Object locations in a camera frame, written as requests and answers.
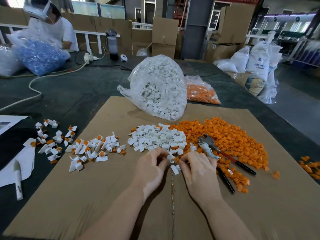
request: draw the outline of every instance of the left hand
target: left hand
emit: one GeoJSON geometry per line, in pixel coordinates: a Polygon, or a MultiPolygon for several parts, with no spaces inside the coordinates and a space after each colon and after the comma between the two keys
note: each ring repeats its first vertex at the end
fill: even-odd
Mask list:
{"type": "Polygon", "coordinates": [[[170,164],[169,153],[162,148],[156,148],[138,160],[132,186],[143,190],[143,201],[160,185],[166,167],[170,164]]]}

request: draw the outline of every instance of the right hand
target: right hand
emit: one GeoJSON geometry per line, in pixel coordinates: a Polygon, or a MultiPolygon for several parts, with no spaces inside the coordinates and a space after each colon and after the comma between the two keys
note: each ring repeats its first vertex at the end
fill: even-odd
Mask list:
{"type": "Polygon", "coordinates": [[[188,152],[178,165],[183,172],[191,197],[203,210],[211,203],[222,200],[215,159],[206,157],[203,153],[188,152]]]}

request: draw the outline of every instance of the hand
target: hand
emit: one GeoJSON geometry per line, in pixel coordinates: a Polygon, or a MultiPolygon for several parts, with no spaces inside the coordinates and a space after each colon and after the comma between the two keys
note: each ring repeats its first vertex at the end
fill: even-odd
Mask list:
{"type": "Polygon", "coordinates": [[[214,201],[222,199],[215,159],[206,157],[203,153],[188,152],[178,164],[183,172],[190,195],[203,210],[214,201]]]}
{"type": "Polygon", "coordinates": [[[165,149],[158,147],[139,159],[132,185],[143,190],[144,202],[160,185],[165,169],[170,164],[168,155],[165,149]]]}

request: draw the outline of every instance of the white cable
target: white cable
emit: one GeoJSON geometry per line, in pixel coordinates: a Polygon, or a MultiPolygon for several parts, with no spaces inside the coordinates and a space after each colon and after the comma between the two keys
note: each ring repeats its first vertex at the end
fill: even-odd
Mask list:
{"type": "Polygon", "coordinates": [[[97,60],[100,60],[100,59],[104,58],[104,56],[106,55],[106,50],[105,50],[105,48],[103,47],[102,44],[100,44],[100,45],[101,45],[101,47],[103,48],[104,54],[103,54],[103,56],[102,56],[101,58],[97,58],[97,60]]]}
{"type": "Polygon", "coordinates": [[[7,108],[9,108],[9,107],[12,107],[12,106],[14,106],[14,105],[16,105],[16,104],[22,103],[22,102],[24,102],[24,101],[31,100],[31,99],[34,99],[34,98],[36,98],[36,97],[38,97],[38,96],[41,96],[41,95],[42,95],[42,92],[40,92],[40,91],[38,91],[38,90],[35,90],[35,89],[33,89],[33,88],[31,87],[32,83],[33,83],[35,80],[38,80],[39,78],[49,77],[49,76],[62,76],[62,75],[65,75],[65,74],[77,72],[77,71],[79,71],[80,69],[82,69],[82,68],[88,63],[88,61],[89,61],[89,60],[87,60],[87,61],[82,65],[82,67],[80,67],[80,68],[78,68],[78,69],[76,69],[76,70],[74,70],[74,71],[72,71],[72,72],[64,72],[64,73],[57,74],[57,75],[46,75],[46,76],[36,77],[35,79],[33,79],[33,80],[29,83],[29,86],[28,86],[28,87],[29,87],[32,91],[37,92],[38,95],[33,96],[33,97],[29,97],[29,98],[25,98],[25,99],[22,99],[22,100],[20,100],[20,101],[17,101],[17,102],[15,102],[15,103],[13,103],[13,104],[10,104],[10,105],[8,105],[8,106],[6,106],[6,107],[1,108],[0,111],[3,111],[3,110],[5,110],[5,109],[7,109],[7,108]]]}

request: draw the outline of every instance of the person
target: person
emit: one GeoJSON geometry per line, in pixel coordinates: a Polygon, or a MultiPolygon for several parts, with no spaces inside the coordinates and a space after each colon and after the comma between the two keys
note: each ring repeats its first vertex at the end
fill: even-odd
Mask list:
{"type": "MultiPolygon", "coordinates": [[[[45,6],[48,0],[37,0],[38,5],[45,6]]],[[[31,17],[29,27],[46,32],[51,37],[62,42],[62,48],[71,52],[78,50],[76,33],[69,20],[62,17],[58,8],[50,3],[47,19],[44,21],[31,17]]]]}
{"type": "MultiPolygon", "coordinates": [[[[129,239],[139,211],[162,181],[169,153],[156,148],[138,160],[131,185],[79,240],[129,239]]],[[[206,214],[216,240],[254,240],[238,215],[223,200],[216,175],[217,162],[203,153],[189,152],[179,161],[191,197],[206,214]]]]}

